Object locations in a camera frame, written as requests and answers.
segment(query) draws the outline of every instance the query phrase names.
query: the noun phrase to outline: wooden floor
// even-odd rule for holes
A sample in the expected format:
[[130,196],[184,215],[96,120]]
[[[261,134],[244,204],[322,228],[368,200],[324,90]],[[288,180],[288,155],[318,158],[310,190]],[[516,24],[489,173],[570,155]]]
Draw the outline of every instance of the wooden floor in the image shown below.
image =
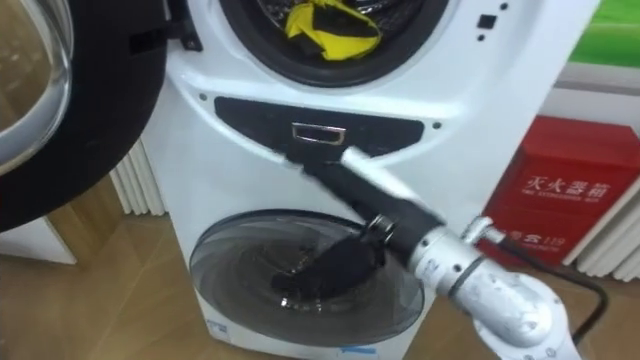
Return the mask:
[[[543,280],[561,295],[574,325],[588,314],[590,293]],[[640,285],[603,283],[612,308],[581,346],[583,356],[637,358]],[[277,359],[208,336],[166,218],[126,219],[86,269],[1,258],[0,335],[4,360]],[[406,359],[495,356],[468,319],[440,299]]]

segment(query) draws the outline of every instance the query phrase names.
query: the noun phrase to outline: radiator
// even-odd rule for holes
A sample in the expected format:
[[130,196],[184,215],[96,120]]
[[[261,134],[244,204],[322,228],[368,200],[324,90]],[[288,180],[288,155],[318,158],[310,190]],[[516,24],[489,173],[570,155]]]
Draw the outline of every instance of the radiator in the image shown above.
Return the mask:
[[640,277],[640,178],[564,260],[589,276]]
[[109,175],[126,214],[163,215],[166,212],[140,140]]

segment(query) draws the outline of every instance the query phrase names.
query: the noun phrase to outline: white robotic arm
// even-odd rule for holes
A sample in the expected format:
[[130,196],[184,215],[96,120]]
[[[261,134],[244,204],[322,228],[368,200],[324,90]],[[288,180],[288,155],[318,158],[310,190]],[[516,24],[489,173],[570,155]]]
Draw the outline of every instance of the white robotic arm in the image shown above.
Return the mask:
[[[367,241],[384,243],[425,287],[468,314],[501,359],[581,359],[560,297],[529,275],[506,271],[473,246],[481,238],[509,241],[490,219],[478,218],[456,235],[410,188],[355,148],[339,163],[307,163],[304,171],[367,221]],[[601,305],[585,325],[591,327],[604,312],[606,299]]]

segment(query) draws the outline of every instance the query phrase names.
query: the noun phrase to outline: red fire extinguisher box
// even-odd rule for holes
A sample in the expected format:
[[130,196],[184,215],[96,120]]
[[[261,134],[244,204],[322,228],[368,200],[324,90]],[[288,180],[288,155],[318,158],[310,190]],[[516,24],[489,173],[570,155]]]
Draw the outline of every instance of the red fire extinguisher box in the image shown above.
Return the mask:
[[560,264],[639,174],[640,140],[630,127],[540,116],[485,214],[532,255]]

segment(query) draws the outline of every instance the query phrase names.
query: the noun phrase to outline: glass door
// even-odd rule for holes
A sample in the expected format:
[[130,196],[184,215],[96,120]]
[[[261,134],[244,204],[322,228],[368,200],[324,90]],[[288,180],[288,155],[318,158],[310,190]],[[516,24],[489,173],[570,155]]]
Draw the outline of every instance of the glass door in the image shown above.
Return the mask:
[[214,224],[189,269],[196,290],[231,321],[272,338],[312,346],[372,344],[420,316],[421,283],[389,258],[366,283],[330,300],[301,301],[272,286],[360,225],[319,213],[266,210]]
[[158,99],[168,38],[184,40],[188,21],[186,0],[0,0],[0,231],[126,155]]

